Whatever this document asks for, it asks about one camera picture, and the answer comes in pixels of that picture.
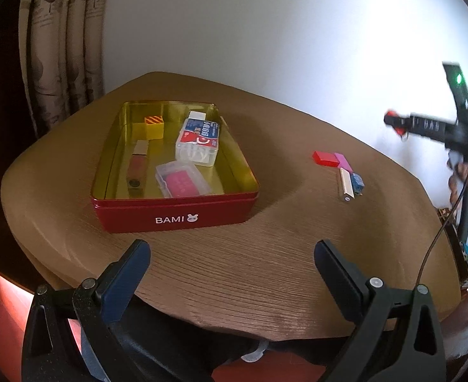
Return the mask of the pink wooden block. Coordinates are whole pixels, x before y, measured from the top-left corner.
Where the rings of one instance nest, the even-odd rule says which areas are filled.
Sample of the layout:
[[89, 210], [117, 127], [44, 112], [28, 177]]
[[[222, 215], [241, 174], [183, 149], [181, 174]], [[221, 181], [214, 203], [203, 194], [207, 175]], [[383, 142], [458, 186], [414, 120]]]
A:
[[353, 173], [353, 170], [348, 162], [348, 160], [345, 158], [345, 156], [341, 153], [334, 153], [335, 158], [337, 159], [337, 167], [338, 168], [343, 168], [344, 170], [347, 170], [349, 173]]

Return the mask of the blue patterned keychain pouch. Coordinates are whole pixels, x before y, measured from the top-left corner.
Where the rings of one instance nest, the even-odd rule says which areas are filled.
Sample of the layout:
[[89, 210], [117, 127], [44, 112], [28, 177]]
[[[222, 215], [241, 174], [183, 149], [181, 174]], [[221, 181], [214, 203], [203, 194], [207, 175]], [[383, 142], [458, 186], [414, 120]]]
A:
[[350, 180], [352, 184], [352, 189], [356, 196], [361, 196], [364, 190], [364, 181], [362, 177], [357, 173], [352, 173], [350, 175]]

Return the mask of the red wooden block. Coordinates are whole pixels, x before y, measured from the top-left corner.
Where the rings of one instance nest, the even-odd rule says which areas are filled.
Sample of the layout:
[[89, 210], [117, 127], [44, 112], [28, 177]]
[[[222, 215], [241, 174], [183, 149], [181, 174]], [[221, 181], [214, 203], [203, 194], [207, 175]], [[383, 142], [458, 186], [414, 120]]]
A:
[[339, 166], [339, 160], [337, 159], [337, 156], [334, 153], [314, 151], [312, 157], [317, 165], [329, 167]]

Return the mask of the pink lip gloss tube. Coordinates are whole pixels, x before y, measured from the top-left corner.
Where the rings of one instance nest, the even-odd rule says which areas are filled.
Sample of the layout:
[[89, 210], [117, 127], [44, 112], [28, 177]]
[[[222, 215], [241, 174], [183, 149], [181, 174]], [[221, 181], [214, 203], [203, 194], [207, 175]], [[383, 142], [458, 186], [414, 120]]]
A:
[[148, 141], [137, 141], [127, 166], [126, 181], [127, 187], [130, 189], [143, 189], [145, 187], [148, 169], [147, 152]]

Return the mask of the clear case red insert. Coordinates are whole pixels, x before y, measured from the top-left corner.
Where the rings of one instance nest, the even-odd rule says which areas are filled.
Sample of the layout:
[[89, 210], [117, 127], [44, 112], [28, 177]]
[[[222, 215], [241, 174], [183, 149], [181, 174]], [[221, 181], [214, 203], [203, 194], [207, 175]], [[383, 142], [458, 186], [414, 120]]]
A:
[[165, 198], [211, 195], [212, 189], [204, 176], [187, 162], [172, 161], [155, 168], [155, 178]]

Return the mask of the red gold tin box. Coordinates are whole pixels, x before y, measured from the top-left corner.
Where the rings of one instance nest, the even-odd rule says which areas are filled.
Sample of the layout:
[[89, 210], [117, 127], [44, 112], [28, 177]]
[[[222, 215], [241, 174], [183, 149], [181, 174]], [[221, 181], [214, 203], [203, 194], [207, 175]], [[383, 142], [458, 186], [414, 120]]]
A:
[[129, 101], [114, 120], [91, 200], [109, 233], [242, 223], [259, 185], [213, 103]]

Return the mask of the yellow striped cube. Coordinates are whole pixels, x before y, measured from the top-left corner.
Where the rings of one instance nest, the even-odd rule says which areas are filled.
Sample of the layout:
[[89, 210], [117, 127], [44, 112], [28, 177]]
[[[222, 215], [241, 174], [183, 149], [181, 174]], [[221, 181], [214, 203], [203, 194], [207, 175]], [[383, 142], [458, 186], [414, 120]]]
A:
[[144, 117], [146, 139], [148, 141], [164, 138], [165, 123], [162, 116], [151, 115]]

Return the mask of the red rounded case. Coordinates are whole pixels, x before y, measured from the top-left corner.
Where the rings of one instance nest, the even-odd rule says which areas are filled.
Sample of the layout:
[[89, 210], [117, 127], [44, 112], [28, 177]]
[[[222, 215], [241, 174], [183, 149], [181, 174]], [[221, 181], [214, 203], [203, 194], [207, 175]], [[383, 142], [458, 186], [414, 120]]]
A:
[[409, 117], [398, 115], [394, 110], [389, 110], [384, 116], [384, 123], [394, 129], [394, 132], [403, 138], [408, 133]]

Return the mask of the beige patterned curtain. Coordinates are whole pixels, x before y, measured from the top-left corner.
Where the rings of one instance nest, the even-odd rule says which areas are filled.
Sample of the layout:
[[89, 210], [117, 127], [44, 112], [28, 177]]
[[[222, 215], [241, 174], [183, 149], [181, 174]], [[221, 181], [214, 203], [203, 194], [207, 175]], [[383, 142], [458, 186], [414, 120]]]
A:
[[34, 132], [104, 95], [106, 0], [20, 0], [19, 61]]

